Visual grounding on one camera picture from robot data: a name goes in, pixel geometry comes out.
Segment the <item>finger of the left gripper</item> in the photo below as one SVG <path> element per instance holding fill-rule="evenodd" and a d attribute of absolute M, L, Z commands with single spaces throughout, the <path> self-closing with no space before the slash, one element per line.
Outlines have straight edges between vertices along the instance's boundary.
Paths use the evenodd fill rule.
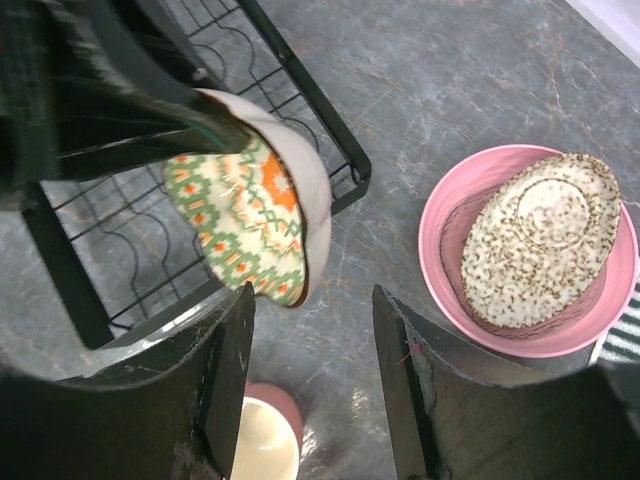
<path fill-rule="evenodd" d="M 1 206 L 181 154 L 236 154 L 248 131 L 158 1 L 1 5 Z"/>

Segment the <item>pink mug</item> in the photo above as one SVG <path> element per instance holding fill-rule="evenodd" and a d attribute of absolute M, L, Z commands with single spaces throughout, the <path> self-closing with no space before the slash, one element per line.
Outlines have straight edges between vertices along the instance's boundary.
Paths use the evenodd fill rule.
<path fill-rule="evenodd" d="M 268 383 L 247 383 L 231 480 L 295 480 L 303 420 L 293 397 Z"/>

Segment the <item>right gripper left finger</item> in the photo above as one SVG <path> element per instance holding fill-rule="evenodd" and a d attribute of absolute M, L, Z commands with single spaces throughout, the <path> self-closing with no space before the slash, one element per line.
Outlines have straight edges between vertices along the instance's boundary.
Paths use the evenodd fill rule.
<path fill-rule="evenodd" d="M 89 377 L 1 366 L 5 479 L 227 479 L 251 352 L 244 286 L 194 323 Z"/>

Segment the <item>pink plate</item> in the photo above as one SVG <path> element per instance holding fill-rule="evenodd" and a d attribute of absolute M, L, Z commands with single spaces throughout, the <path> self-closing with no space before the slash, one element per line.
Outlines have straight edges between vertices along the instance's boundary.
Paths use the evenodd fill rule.
<path fill-rule="evenodd" d="M 426 285 L 445 317 L 467 337 L 500 353 L 522 358 L 553 358 L 601 339 L 622 316 L 639 275 L 636 230 L 623 210 L 619 232 L 606 262 L 604 290 L 595 307 L 575 325 L 533 340 L 509 340 L 475 325 L 462 310 L 445 276 L 439 254 L 440 233 L 454 206 L 484 189 L 498 188 L 534 162 L 553 155 L 538 145 L 501 145 L 472 154 L 452 167 L 432 190 L 419 224 L 418 250 Z"/>

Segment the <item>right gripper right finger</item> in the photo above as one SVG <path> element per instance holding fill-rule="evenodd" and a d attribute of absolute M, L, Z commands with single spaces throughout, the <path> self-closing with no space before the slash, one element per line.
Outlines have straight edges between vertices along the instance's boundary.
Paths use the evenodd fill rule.
<path fill-rule="evenodd" d="M 553 375 L 497 356 L 372 293 L 400 479 L 635 479 L 639 367 Z"/>

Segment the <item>speckled grey plate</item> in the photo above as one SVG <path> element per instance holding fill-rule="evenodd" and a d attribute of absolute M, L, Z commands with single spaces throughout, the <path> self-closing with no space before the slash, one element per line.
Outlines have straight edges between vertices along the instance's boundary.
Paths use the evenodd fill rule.
<path fill-rule="evenodd" d="M 578 300 L 615 242 L 620 188 L 586 153 L 539 160 L 505 182 L 474 221 L 462 252 L 464 295 L 496 327 L 531 327 Z"/>

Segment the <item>clear glass plate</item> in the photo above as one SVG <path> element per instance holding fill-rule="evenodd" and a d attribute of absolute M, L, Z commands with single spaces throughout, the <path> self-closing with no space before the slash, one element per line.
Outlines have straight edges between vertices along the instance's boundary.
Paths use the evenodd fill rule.
<path fill-rule="evenodd" d="M 526 327 L 497 327 L 479 317 L 470 307 L 464 292 L 461 265 L 464 245 L 477 216 L 488 203 L 498 187 L 484 189 L 459 201 L 447 215 L 440 233 L 439 254 L 445 276 L 453 295 L 465 314 L 481 329 L 509 340 L 533 340 L 575 325 L 597 304 L 605 286 L 606 266 L 589 288 L 574 303 L 553 318 Z"/>

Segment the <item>patterned small bowl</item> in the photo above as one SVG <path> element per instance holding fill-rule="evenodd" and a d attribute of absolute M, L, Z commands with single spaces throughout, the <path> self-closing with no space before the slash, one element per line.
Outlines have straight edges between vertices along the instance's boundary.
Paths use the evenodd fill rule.
<path fill-rule="evenodd" d="M 249 133 L 238 154 L 166 161 L 171 203 L 195 229 L 213 274 L 230 289 L 301 306 L 321 278 L 331 241 L 331 188 L 316 149 L 259 106 L 203 90 Z"/>

